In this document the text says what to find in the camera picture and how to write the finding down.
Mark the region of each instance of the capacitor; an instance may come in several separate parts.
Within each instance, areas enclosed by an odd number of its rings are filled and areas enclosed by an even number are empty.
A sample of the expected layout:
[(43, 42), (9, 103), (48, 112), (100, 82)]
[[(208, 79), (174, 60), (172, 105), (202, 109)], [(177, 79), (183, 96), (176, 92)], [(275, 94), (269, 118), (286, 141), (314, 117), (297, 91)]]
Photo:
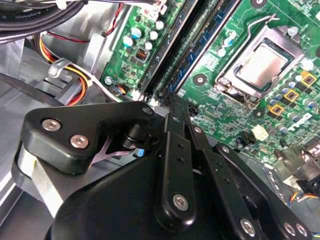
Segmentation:
[(289, 113), (289, 118), (292, 122), (297, 123), (300, 121), (301, 117), (296, 112)]
[(283, 134), (286, 134), (288, 131), (287, 127), (283, 123), (276, 125), (276, 129)]
[(315, 100), (313, 100), (312, 98), (308, 98), (306, 100), (303, 101), (303, 104), (308, 107), (309, 109), (314, 109), (318, 104)]
[(240, 137), (237, 137), (236, 140), (235, 140), (235, 144), (236, 144), (236, 147), (238, 149), (242, 149), (244, 147), (243, 145), (243, 141)]
[(223, 47), (221, 47), (221, 48), (218, 48), (217, 54), (220, 58), (222, 58), (227, 54), (227, 52)]
[(134, 45), (135, 40), (131, 36), (124, 36), (123, 37), (123, 44), (125, 47), (130, 48)]
[(154, 47), (154, 44), (152, 41), (150, 41), (150, 40), (145, 41), (144, 48), (146, 50), (150, 51), (150, 50), (152, 50), (153, 47)]
[(268, 97), (267, 99), (266, 99), (266, 102), (270, 105), (270, 106), (274, 106), (274, 105), (276, 105), (276, 100), (274, 100), (272, 97)]
[(165, 22), (162, 20), (162, 19), (158, 19), (156, 22), (155, 22), (155, 29), (157, 30), (162, 30), (165, 28)]
[(282, 152), (279, 149), (275, 149), (273, 151), (273, 154), (275, 155), (277, 160), (283, 160), (284, 159), (284, 156), (283, 156)]
[(274, 98), (275, 98), (275, 100), (280, 101), (283, 98), (283, 96), (280, 93), (275, 93)]
[(142, 37), (142, 29), (138, 26), (131, 28), (131, 35), (134, 39), (140, 39)]
[(279, 143), (283, 149), (288, 149), (288, 144), (283, 138), (279, 140)]
[(156, 30), (151, 30), (149, 32), (150, 40), (154, 41), (159, 37), (159, 33)]
[(283, 86), (280, 88), (282, 94), (287, 94), (289, 92), (289, 88)]
[(290, 82), (288, 83), (288, 87), (291, 88), (291, 89), (294, 89), (295, 86), (296, 86), (296, 82), (294, 82), (294, 81), (290, 81)]

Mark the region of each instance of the screw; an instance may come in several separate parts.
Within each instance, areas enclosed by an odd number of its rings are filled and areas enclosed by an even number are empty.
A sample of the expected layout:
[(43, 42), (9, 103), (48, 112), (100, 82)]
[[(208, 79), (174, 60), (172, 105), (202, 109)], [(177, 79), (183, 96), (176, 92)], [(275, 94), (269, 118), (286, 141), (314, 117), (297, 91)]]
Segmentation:
[(283, 223), (283, 226), (284, 226), (285, 230), (286, 230), (289, 234), (291, 234), (292, 236), (295, 236), (295, 235), (296, 235), (295, 229), (294, 229), (289, 223), (284, 222), (284, 223)]
[(173, 196), (173, 203), (180, 211), (183, 212), (187, 211), (189, 208), (188, 200), (185, 196), (178, 193)]
[(197, 126), (194, 127), (194, 130), (199, 134), (202, 133), (202, 130)]
[(256, 230), (248, 219), (242, 218), (240, 220), (240, 223), (241, 223), (241, 227), (243, 228), (246, 234), (248, 234), (252, 238), (256, 235)]
[(70, 139), (70, 143), (76, 149), (85, 149), (89, 145), (89, 140), (82, 135), (74, 135)]
[(290, 27), (288, 29), (288, 35), (290, 37), (294, 37), (295, 35), (297, 35), (298, 32), (299, 32), (299, 28), (297, 28), (296, 26)]
[(61, 128), (61, 124), (57, 120), (46, 119), (42, 122), (42, 127), (47, 131), (55, 132)]
[(105, 83), (105, 85), (110, 86), (110, 85), (113, 83), (112, 78), (109, 77), (109, 76), (106, 76), (106, 77), (104, 78), (104, 83)]
[(154, 111), (152, 111), (150, 108), (148, 108), (148, 107), (144, 107), (144, 108), (142, 108), (142, 110), (146, 113), (146, 114), (153, 114), (154, 113)]
[(227, 148), (226, 146), (222, 146), (222, 150), (227, 154), (230, 153), (229, 148)]
[(302, 225), (297, 223), (295, 226), (298, 229), (299, 233), (301, 233), (305, 237), (308, 236), (308, 233), (307, 233), (306, 229)]

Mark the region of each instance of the wire bundle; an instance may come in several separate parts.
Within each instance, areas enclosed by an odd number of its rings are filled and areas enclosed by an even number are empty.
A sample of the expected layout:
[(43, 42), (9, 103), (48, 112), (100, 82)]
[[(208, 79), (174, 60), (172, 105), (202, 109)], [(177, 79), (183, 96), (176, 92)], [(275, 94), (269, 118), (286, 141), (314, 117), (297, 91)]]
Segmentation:
[(66, 10), (56, 5), (30, 11), (0, 11), (0, 44), (14, 42), (34, 34), (52, 29), (76, 15), (84, 6), (82, 1), (68, 2)]
[(287, 201), (287, 205), (290, 208), (292, 206), (292, 202), (296, 199), (296, 198), (309, 198), (309, 199), (318, 199), (318, 196), (312, 193), (304, 193), (304, 192), (296, 192), (293, 195), (291, 195), (291, 197), (288, 199)]
[[(36, 35), (34, 38), (34, 46), (46, 62), (52, 64), (56, 60), (60, 59), (60, 57), (55, 55), (44, 45), (42, 38), (39, 34)], [(76, 74), (79, 77), (79, 80), (81, 81), (81, 91), (78, 94), (76, 94), (76, 96), (68, 104), (68, 106), (73, 106), (78, 104), (86, 96), (88, 91), (89, 76), (86, 73), (84, 73), (82, 69), (79, 69), (79, 67), (73, 63), (66, 66), (65, 70)]]

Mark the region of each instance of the cable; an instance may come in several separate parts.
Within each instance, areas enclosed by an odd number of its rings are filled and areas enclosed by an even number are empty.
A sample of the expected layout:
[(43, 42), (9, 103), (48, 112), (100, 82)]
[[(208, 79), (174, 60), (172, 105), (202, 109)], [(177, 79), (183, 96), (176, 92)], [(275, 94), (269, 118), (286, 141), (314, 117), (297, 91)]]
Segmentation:
[[(35, 37), (35, 41), (38, 41), (38, 45), (36, 45), (36, 49), (40, 50), (40, 54), (41, 56), (48, 62), (48, 63), (53, 63), (54, 61), (56, 61), (57, 59), (59, 59), (59, 57), (55, 58), (54, 56), (51, 55), (51, 53), (48, 51), (47, 47), (43, 44), (41, 37), (38, 35)], [(75, 69), (71, 66), (66, 66), (65, 67), (66, 70), (69, 70), (71, 72), (74, 72), (77, 76), (79, 76), (79, 80), (81, 81), (81, 85), (82, 85), (82, 89), (80, 94), (72, 99), (68, 106), (73, 106), (78, 104), (87, 94), (88, 91), (88, 77), (82, 73), (80, 70)]]
[(111, 27), (111, 29), (109, 29), (107, 32), (105, 32), (105, 33), (102, 34), (103, 37), (109, 36), (109, 35), (116, 29), (117, 18), (118, 18), (118, 16), (119, 16), (119, 14), (120, 14), (123, 6), (124, 6), (123, 3), (120, 3), (120, 4), (119, 4), (118, 10), (116, 11), (115, 16), (114, 16), (114, 19), (113, 19), (113, 22), (112, 22), (112, 27)]
[(9, 30), (9, 31), (0, 32), (0, 44), (14, 42), (19, 39), (23, 39), (23, 38), (26, 38), (28, 36), (32, 36), (37, 33), (41, 33), (41, 32), (46, 31), (48, 29), (52, 29), (52, 28), (54, 28), (64, 22), (66, 22), (70, 18), (72, 18), (75, 14), (77, 14), (82, 9), (83, 6), (84, 6), (83, 2), (68, 3), (68, 8), (66, 10), (61, 10), (59, 12), (59, 14), (55, 14), (54, 15), (55, 17), (48, 18), (47, 19), (48, 22), (46, 22), (47, 23), (46, 25), (43, 25), (43, 23), (38, 22), (38, 23), (34, 24), (32, 29), (17, 30), (17, 31)]
[(51, 36), (53, 36), (53, 37), (55, 37), (57, 39), (68, 40), (68, 41), (71, 41), (71, 42), (74, 42), (74, 43), (86, 44), (86, 43), (90, 42), (89, 40), (79, 40), (79, 39), (74, 39), (74, 38), (68, 38), (68, 37), (61, 36), (59, 34), (53, 33), (51, 31), (47, 31), (47, 34), (51, 35)]
[(56, 7), (57, 5), (55, 3), (44, 5), (44, 4), (24, 4), (20, 2), (12, 2), (12, 1), (4, 1), (0, 0), (0, 4), (6, 4), (6, 5), (11, 5), (11, 6), (16, 6), (16, 7), (21, 7), (25, 9), (48, 9), (52, 7)]

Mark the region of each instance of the black cable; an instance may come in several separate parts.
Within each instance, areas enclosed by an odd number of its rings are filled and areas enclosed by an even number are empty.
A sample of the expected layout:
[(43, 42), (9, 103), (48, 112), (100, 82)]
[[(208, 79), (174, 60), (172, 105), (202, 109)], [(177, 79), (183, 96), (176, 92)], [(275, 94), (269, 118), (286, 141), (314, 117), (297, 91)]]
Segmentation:
[(49, 96), (48, 94), (44, 93), (43, 91), (30, 86), (16, 78), (7, 76), (5, 74), (0, 73), (0, 81), (4, 82), (5, 84), (10, 85), (11, 87), (19, 90), (20, 92), (28, 95), (29, 97), (37, 100), (43, 104), (46, 104), (51, 107), (60, 107), (64, 106), (61, 102), (54, 99), (53, 97)]
[(12, 1), (4, 1), (4, 0), (0, 0), (0, 4), (7, 4), (7, 5), (21, 7), (21, 8), (25, 8), (25, 9), (47, 9), (47, 8), (52, 8), (52, 7), (57, 6), (55, 3), (28, 5), (28, 4), (24, 4), (24, 3), (20, 3), (20, 2), (12, 2)]
[(32, 36), (37, 33), (41, 33), (43, 31), (46, 31), (49, 29), (53, 29), (56, 26), (66, 22), (67, 20), (72, 18), (74, 15), (76, 15), (84, 6), (83, 2), (72, 2), (71, 4), (75, 4), (75, 5), (72, 5), (69, 8), (69, 11), (65, 10), (66, 14), (61, 16), (56, 21), (50, 22), (47, 25), (40, 26), (40, 27), (35, 26), (35, 28), (30, 29), (30, 30), (20, 30), (20, 31), (13, 31), (13, 32), (0, 32), (0, 44), (7, 44), (10, 42), (17, 41), (19, 39), (23, 39), (23, 38)]

